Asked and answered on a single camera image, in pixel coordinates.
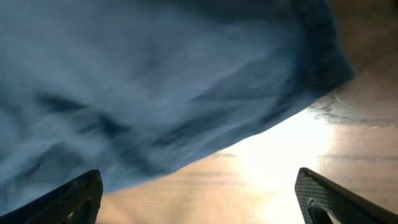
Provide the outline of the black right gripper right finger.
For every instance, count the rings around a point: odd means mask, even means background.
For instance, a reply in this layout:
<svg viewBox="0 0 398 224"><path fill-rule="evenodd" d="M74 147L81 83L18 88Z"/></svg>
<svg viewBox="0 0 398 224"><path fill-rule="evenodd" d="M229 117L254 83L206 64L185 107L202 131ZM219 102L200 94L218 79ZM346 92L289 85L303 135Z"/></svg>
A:
<svg viewBox="0 0 398 224"><path fill-rule="evenodd" d="M324 176L301 167L295 181L295 194L305 224L397 224L397 214L354 194Z"/></svg>

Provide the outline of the dark blue denim shorts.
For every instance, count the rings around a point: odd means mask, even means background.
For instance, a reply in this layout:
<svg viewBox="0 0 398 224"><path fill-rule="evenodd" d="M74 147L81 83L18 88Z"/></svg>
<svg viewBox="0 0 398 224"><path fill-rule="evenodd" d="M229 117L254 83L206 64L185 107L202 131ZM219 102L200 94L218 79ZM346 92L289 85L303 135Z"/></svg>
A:
<svg viewBox="0 0 398 224"><path fill-rule="evenodd" d="M1 213L168 175L352 76L327 1L1 0Z"/></svg>

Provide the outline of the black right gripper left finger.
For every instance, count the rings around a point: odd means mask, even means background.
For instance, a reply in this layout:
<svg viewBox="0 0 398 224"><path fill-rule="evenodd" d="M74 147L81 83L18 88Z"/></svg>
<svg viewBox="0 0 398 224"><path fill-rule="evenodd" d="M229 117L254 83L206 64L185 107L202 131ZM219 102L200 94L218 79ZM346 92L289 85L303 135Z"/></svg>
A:
<svg viewBox="0 0 398 224"><path fill-rule="evenodd" d="M95 224L102 196L100 172L89 170L1 216L1 224Z"/></svg>

